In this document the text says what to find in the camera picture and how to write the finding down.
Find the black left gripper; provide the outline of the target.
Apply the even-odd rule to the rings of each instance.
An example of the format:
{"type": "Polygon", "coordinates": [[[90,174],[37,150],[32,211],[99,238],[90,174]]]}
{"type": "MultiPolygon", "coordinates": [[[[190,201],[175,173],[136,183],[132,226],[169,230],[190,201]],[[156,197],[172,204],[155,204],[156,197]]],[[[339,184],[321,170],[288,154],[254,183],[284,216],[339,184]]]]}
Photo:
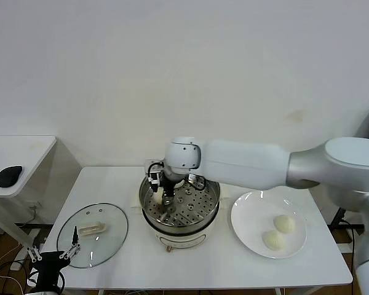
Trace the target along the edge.
{"type": "Polygon", "coordinates": [[[65,279],[61,270],[68,266],[68,260],[72,260],[80,251],[79,236],[77,227],[74,227],[73,237],[70,247],[64,251],[51,251],[39,253],[37,246],[27,247],[34,269],[38,278],[35,287],[31,292],[62,292],[65,286],[65,279]]]}

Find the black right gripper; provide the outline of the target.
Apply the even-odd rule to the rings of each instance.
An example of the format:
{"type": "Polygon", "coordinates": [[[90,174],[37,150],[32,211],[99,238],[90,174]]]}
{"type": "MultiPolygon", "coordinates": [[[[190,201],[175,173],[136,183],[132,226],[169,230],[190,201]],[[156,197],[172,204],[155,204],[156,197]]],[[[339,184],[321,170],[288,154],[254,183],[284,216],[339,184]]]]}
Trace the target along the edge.
{"type": "Polygon", "coordinates": [[[175,183],[169,180],[163,173],[161,176],[161,187],[163,187],[163,197],[162,197],[162,208],[164,213],[172,213],[175,211],[174,204],[174,193],[175,193],[175,183]]]}

